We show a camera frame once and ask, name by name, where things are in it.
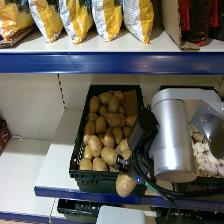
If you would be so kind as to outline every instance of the silver machine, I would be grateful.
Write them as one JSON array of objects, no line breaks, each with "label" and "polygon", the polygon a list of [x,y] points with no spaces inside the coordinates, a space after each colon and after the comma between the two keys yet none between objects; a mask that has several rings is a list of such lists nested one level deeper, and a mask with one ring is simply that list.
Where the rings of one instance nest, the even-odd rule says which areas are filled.
[{"label": "silver machine", "polygon": [[151,110],[143,108],[128,138],[132,155],[117,159],[135,180],[149,177],[153,161],[157,179],[183,183],[196,179],[189,122],[206,138],[212,154],[224,157],[224,102],[214,90],[168,88],[154,95]]},{"label": "silver machine", "polygon": [[212,154],[224,157],[224,103],[214,90],[165,89],[152,99],[159,123],[149,156],[154,175],[174,183],[196,179],[189,122],[208,140]]}]

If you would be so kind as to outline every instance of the red package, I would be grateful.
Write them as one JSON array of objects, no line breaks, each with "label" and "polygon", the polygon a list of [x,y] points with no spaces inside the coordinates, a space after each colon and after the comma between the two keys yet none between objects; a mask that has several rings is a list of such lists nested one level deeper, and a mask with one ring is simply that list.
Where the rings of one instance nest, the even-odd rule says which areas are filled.
[{"label": "red package", "polygon": [[178,0],[181,31],[190,30],[189,0]]},{"label": "red package", "polygon": [[210,22],[209,27],[219,26],[218,22],[218,0],[212,0],[211,2],[211,12],[210,12]]},{"label": "red package", "polygon": [[5,148],[6,143],[10,139],[9,130],[5,120],[0,119],[0,152]]}]

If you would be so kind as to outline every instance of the store shelf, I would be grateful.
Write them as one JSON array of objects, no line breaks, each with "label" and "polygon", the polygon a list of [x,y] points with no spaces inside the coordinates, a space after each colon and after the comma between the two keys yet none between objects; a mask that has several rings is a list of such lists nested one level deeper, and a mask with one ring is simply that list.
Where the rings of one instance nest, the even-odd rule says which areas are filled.
[{"label": "store shelf", "polygon": [[[69,176],[69,164],[74,148],[82,111],[65,110],[59,123],[55,138],[49,148],[44,164],[35,184],[35,194],[41,197],[95,201],[101,203],[149,205],[169,207],[163,198],[148,189],[145,196],[129,196],[121,198],[117,194],[99,194],[81,192],[75,179]],[[171,189],[168,182],[159,182]],[[223,196],[206,197],[203,199],[176,199],[181,209],[224,212]]]},{"label": "store shelf", "polygon": [[0,156],[0,219],[49,223],[54,198],[33,191],[50,141],[9,142]]},{"label": "store shelf", "polygon": [[0,49],[1,73],[75,74],[224,74],[224,42],[208,40],[200,52],[181,52],[169,35],[154,28],[152,44],[145,45],[122,28],[117,38],[104,42],[93,27],[79,45],[65,31],[45,43],[39,30],[12,48]]}]

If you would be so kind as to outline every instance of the crate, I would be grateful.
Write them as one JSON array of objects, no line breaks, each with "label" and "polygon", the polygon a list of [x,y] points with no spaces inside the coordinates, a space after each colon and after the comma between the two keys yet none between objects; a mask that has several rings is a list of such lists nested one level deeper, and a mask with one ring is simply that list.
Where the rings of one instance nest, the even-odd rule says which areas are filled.
[{"label": "crate", "polygon": [[103,205],[120,207],[120,205],[108,203],[59,199],[57,211],[64,214],[65,218],[71,221],[96,223],[100,208]]},{"label": "crate", "polygon": [[224,178],[197,177],[189,183],[174,184],[178,191],[201,191],[224,187]]},{"label": "crate", "polygon": [[[156,223],[166,224],[168,208],[156,208]],[[206,211],[180,210],[182,224],[223,224],[224,214]],[[177,211],[171,209],[168,217],[169,224],[177,223]]]},{"label": "crate", "polygon": [[[99,172],[85,171],[78,169],[78,163],[82,158],[83,153],[83,130],[86,125],[86,117],[89,110],[89,101],[93,96],[107,91],[132,91],[136,90],[139,110],[144,106],[141,88],[139,85],[91,85],[86,97],[86,102],[80,121],[77,138],[75,141],[74,150],[71,156],[69,174],[71,178],[75,178],[81,191],[94,193],[110,193],[116,194],[116,179],[118,173],[115,172]],[[133,195],[144,195],[146,186],[137,185],[133,190]]]}]

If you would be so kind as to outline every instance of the chip bag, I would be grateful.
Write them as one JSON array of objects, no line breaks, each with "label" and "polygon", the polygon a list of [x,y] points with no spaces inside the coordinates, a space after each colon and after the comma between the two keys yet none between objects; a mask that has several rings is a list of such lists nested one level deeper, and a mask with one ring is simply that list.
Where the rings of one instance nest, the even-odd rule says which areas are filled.
[{"label": "chip bag", "polygon": [[224,0],[218,0],[218,19],[219,27],[217,30],[216,39],[224,40]]},{"label": "chip bag", "polygon": [[6,120],[1,120],[0,118],[0,153],[5,148],[6,143],[10,139],[10,133],[7,127]]},{"label": "chip bag", "polygon": [[93,26],[90,0],[59,0],[59,11],[72,42],[81,43]]},{"label": "chip bag", "polygon": [[133,36],[145,44],[151,43],[154,11],[150,0],[124,0],[124,24]]},{"label": "chip bag", "polygon": [[98,34],[105,40],[113,40],[120,31],[122,10],[119,0],[92,0],[93,20]]},{"label": "chip bag", "polygon": [[188,41],[197,43],[203,43],[209,30],[210,19],[210,0],[191,0],[189,15],[190,15],[190,32]]},{"label": "chip bag", "polygon": [[27,0],[0,0],[0,35],[6,41],[15,39],[33,24]]},{"label": "chip bag", "polygon": [[46,41],[57,40],[63,29],[57,0],[29,0],[29,5],[34,21]]}]

